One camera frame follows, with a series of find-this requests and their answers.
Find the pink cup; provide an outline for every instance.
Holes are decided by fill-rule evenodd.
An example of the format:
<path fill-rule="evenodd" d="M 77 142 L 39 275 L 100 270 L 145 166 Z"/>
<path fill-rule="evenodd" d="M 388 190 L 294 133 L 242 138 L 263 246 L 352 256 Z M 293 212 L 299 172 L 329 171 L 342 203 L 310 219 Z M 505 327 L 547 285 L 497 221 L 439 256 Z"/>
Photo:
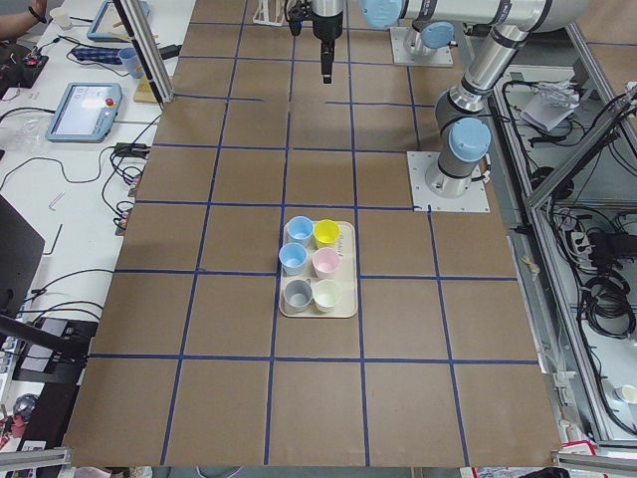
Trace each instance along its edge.
<path fill-rule="evenodd" d="M 312 257 L 312 264 L 319 279 L 332 279 L 338 270 L 340 256 L 331 247 L 321 247 Z"/>

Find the cup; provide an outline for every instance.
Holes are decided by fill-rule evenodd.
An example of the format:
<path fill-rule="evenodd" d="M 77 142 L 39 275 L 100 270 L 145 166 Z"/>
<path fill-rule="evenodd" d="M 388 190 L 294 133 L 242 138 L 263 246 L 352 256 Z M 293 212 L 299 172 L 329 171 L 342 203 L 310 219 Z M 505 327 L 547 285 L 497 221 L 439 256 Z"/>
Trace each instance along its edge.
<path fill-rule="evenodd" d="M 334 247 L 339 235 L 340 227 L 334 221 L 324 219 L 315 224 L 315 242 L 318 249 L 321 247 Z"/>
<path fill-rule="evenodd" d="M 630 403 L 631 405 L 637 403 L 637 386 L 634 385 L 621 385 L 613 390 L 613 396 L 619 401 L 624 403 Z"/>
<path fill-rule="evenodd" d="M 117 56 L 133 78 L 139 80 L 141 77 L 143 77 L 143 68 L 141 67 L 141 61 L 139 60 L 139 56 L 137 55 L 137 52 L 133 47 L 122 48 L 121 50 L 119 50 L 119 53 L 117 53 Z"/>
<path fill-rule="evenodd" d="M 69 30 L 73 25 L 71 24 L 71 18 L 69 18 L 69 12 L 64 7 L 52 8 L 49 12 L 53 23 L 58 25 L 63 30 Z"/>
<path fill-rule="evenodd" d="M 317 309 L 321 312 L 332 312 L 340 302 L 340 286 L 332 279 L 318 281 L 313 289 L 313 297 Z"/>
<path fill-rule="evenodd" d="M 296 276 L 301 273 L 308 260 L 308 251 L 301 244 L 289 242 L 279 251 L 279 260 L 286 274 Z"/>
<path fill-rule="evenodd" d="M 298 242 L 304 246 L 310 244 L 315 225 L 306 216 L 293 217 L 287 227 L 291 242 Z"/>
<path fill-rule="evenodd" d="M 340 256 L 331 247 L 321 247 L 312 257 L 312 265 L 319 279 L 333 279 L 340 264 Z"/>
<path fill-rule="evenodd" d="M 286 314 L 298 314 L 310 306 L 312 287 L 306 281 L 289 283 L 283 291 L 283 310 Z"/>

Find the blue frame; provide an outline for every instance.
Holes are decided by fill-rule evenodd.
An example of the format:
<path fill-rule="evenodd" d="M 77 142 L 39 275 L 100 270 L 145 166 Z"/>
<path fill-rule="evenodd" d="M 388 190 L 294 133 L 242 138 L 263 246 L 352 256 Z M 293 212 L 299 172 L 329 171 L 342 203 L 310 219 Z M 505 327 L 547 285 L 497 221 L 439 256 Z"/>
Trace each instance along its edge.
<path fill-rule="evenodd" d="M 106 13 L 106 9 L 108 8 L 108 5 L 111 3 L 112 3 L 111 0 L 105 0 L 105 2 L 100 7 L 100 10 L 98 11 L 98 14 L 96 15 L 96 18 L 91 23 L 91 27 L 89 27 L 89 32 L 87 33 L 87 38 L 89 40 L 93 40 L 94 42 L 123 43 L 123 40 L 121 38 L 118 38 L 114 35 L 110 35 L 108 33 L 98 32 L 98 29 L 100 28 L 100 23 L 102 22 L 102 18 L 104 17 L 104 14 Z M 143 10 L 143 14 L 147 17 L 148 14 L 150 13 L 150 7 L 148 6 L 148 2 L 142 1 L 140 2 L 140 4 L 141 4 L 141 9 Z"/>
<path fill-rule="evenodd" d="M 76 87 L 110 87 L 108 92 L 108 98 L 114 101 L 113 106 L 109 107 L 104 105 L 100 112 L 100 116 L 95 124 L 94 130 L 90 134 L 56 134 L 54 131 L 60 120 L 64 117 L 65 110 L 69 104 L 71 98 L 71 92 Z M 119 105 L 123 95 L 121 93 L 121 86 L 117 83 L 69 83 L 67 89 L 64 91 L 62 100 L 56 109 L 56 113 L 49 124 L 47 129 L 46 139 L 51 142 L 101 142 L 106 135 L 110 132 L 112 124 L 117 116 Z"/>

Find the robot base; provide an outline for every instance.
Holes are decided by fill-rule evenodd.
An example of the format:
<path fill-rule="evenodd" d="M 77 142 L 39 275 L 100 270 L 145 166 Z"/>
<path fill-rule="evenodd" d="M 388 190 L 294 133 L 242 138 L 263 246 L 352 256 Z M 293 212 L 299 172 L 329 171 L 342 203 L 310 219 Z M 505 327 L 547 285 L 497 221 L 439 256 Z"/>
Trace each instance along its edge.
<path fill-rule="evenodd" d="M 405 37 L 410 30 L 411 27 L 391 27 L 389 29 L 391 50 L 394 54 L 394 65 L 437 68 L 451 68 L 454 66 L 454 60 L 451 57 L 451 50 L 449 47 L 442 47 L 431 55 L 417 57 L 414 57 L 411 53 L 405 50 Z"/>
<path fill-rule="evenodd" d="M 409 181 L 411 183 L 411 197 L 416 211 L 444 211 L 444 212 L 490 212 L 487 192 L 482 181 L 472 182 L 467 192 L 455 199 L 441 197 L 434 193 L 425 180 L 429 166 L 438 160 L 438 152 L 409 151 L 407 165 L 409 167 Z M 474 176 L 480 176 L 480 168 L 476 166 Z"/>

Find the black monitor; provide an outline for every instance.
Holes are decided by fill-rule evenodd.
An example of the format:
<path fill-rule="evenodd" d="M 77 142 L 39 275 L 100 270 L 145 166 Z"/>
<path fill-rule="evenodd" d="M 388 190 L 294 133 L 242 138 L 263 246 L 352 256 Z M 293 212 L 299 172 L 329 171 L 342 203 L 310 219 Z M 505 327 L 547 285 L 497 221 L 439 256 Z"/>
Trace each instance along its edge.
<path fill-rule="evenodd" d="M 45 241 L 0 195 L 0 314 L 15 318 L 38 270 Z"/>

